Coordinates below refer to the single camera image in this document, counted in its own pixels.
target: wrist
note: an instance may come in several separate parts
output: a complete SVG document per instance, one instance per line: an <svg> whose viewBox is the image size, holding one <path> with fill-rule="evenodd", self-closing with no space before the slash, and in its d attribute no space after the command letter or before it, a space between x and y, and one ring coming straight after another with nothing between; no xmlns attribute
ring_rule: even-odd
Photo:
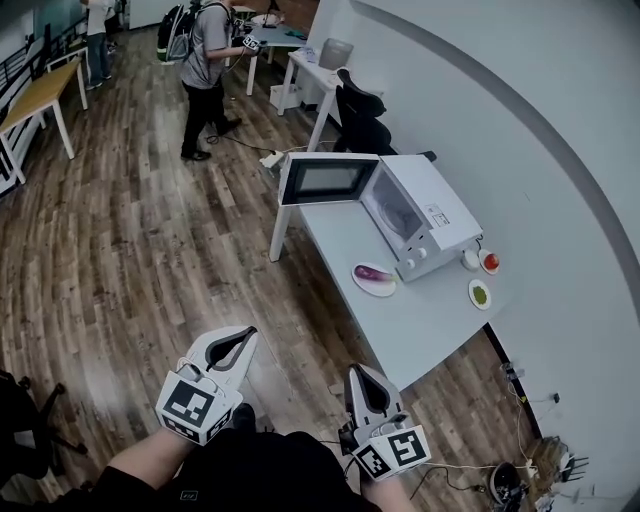
<svg viewBox="0 0 640 512"><path fill-rule="evenodd" d="M184 457L189 455L196 447L195 443L162 427L152 437L154 442L165 447L168 453L184 455Z"/></svg>

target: black pants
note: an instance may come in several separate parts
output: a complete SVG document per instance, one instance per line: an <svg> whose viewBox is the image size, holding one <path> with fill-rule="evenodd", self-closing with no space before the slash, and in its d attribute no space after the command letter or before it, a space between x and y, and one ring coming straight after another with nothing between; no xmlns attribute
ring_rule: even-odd
<svg viewBox="0 0 640 512"><path fill-rule="evenodd" d="M214 124L218 132L220 132L225 129L229 120L224 115L222 101L224 99L224 88L220 81L211 89L196 89L184 82L182 85L189 95L189 117L184 130L182 154L191 155L198 149L198 136L205 124Z"/></svg>

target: table leg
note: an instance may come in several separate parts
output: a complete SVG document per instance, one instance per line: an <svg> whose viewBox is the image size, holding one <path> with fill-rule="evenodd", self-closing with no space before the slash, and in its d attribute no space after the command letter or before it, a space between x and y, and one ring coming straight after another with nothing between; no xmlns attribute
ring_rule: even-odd
<svg viewBox="0 0 640 512"><path fill-rule="evenodd" d="M256 66L258 65L258 56L251 57L251 63L249 64L249 80L247 81L247 96L253 94L253 82L256 78Z"/></svg>
<svg viewBox="0 0 640 512"><path fill-rule="evenodd" d="M287 64L287 72L284 75L284 84L282 84L282 94L280 95L280 105L278 105L278 115L284 115L284 106L287 104L287 96L289 95L289 89L291 87L291 80L293 80L293 68L295 64L293 60L289 59Z"/></svg>
<svg viewBox="0 0 640 512"><path fill-rule="evenodd" d="M281 206L278 208L278 216L276 217L276 225L273 228L273 236L271 237L271 248L269 249L269 259L275 263L280 259L282 246L284 245L284 235L289 226L291 219L291 209L293 206Z"/></svg>
<svg viewBox="0 0 640 512"><path fill-rule="evenodd" d="M13 155L13 151L11 150L11 144L9 144L9 141L7 140L7 137L4 133L0 133L0 141L2 141L4 150L7 153L7 157L9 158L9 163L11 164L11 167L13 167L13 172L16 173L16 177L18 178L18 181L20 183L24 183L25 179L24 179L24 174L22 174L22 169L20 169L20 166L18 165L18 161L16 160L16 157Z"/></svg>
<svg viewBox="0 0 640 512"><path fill-rule="evenodd" d="M58 129L60 130L60 135L62 136L62 142L64 142L64 147L67 150L67 155L69 155L69 160L73 160L76 155L73 152L73 147L71 146L71 139L69 138L69 132L67 131L67 127L64 124L64 117L62 117L62 111L60 110L60 103L58 101L56 101L53 104L53 112L56 115L56 121L58 122Z"/></svg>
<svg viewBox="0 0 640 512"><path fill-rule="evenodd" d="M82 108L87 110L89 105L87 105L87 91L84 89L84 77L82 76L82 65L78 66L76 70L78 75L78 87L80 88L80 99L82 100Z"/></svg>
<svg viewBox="0 0 640 512"><path fill-rule="evenodd" d="M320 136L322 135L322 129L324 128L324 124L327 122L329 110L331 110L331 105L333 104L333 100L335 97L335 91L329 91L324 95L322 105L320 106L320 111L318 112L318 118L316 119L316 125L313 127L311 139L309 139L309 147L307 148L307 153L315 151L318 147L318 142L320 142Z"/></svg>

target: red tomato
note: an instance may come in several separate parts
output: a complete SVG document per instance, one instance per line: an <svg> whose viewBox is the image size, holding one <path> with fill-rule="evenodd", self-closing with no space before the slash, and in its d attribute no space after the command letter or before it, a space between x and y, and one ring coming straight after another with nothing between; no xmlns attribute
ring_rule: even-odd
<svg viewBox="0 0 640 512"><path fill-rule="evenodd" d="M500 266L500 258L495 254L489 254L489 256L484 259L484 266L488 270L496 270Z"/></svg>

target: green food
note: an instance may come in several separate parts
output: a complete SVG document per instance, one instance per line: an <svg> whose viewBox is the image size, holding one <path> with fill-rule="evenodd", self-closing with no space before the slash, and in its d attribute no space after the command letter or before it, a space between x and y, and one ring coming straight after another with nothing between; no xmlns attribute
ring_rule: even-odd
<svg viewBox="0 0 640 512"><path fill-rule="evenodd" d="M473 298L476 299L476 302L481 306L487 303L487 294L480 286L473 287Z"/></svg>

